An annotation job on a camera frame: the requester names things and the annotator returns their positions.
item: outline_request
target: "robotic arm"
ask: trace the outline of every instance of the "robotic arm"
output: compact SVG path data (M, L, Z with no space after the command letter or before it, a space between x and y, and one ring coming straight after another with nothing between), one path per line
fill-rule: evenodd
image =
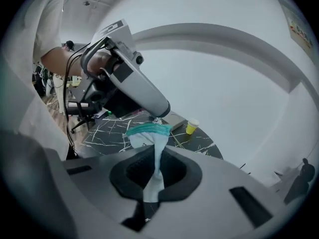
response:
M97 77L87 70L87 65L102 48L109 50L112 57ZM140 71L143 61L141 53L136 51L129 26L123 19L119 20L93 36L91 45L81 57L86 76L72 94L77 102L100 104L118 118L140 108L154 117L164 117L170 111L170 104Z

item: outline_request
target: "hand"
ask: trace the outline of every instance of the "hand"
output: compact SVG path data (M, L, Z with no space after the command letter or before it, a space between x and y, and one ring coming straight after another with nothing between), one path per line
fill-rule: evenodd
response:
M97 52L93 55L88 63L88 71L95 75L101 73L101 68L104 68L108 60L111 58L111 55L105 52Z

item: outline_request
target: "ceiling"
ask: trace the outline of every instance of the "ceiling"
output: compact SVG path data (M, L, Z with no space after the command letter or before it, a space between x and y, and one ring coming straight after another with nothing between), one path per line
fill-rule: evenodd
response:
M62 43L89 43L108 10L117 0L64 0L60 37Z

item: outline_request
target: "white shirt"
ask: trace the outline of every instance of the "white shirt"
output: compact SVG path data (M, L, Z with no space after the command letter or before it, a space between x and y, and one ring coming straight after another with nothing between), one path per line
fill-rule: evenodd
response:
M33 61L61 47L62 7L63 0L26 0L7 29L0 46L0 128L32 137L65 160L68 138L32 85Z

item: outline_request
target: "fabric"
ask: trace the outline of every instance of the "fabric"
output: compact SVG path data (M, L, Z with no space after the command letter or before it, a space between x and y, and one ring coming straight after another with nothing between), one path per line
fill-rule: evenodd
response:
M158 202L159 191L164 189L163 175L160 172L160 158L168 142L171 125L159 123L145 123L130 128L125 134L133 148L145 145L154 145L155 149L155 171L148 184L143 190L143 201L148 203Z
M55 78L60 79L60 80L64 80L64 75L54 74L53 76L54 76Z
M26 0L14 16L0 46L0 128L36 139L55 149L61 160L68 139L52 119L32 85L33 62L61 47L63 0Z
M64 104L63 104L63 79L56 77L58 74L53 75L53 83L54 83L54 89L56 93L56 97L59 102L59 112L60 113L65 113L64 112Z

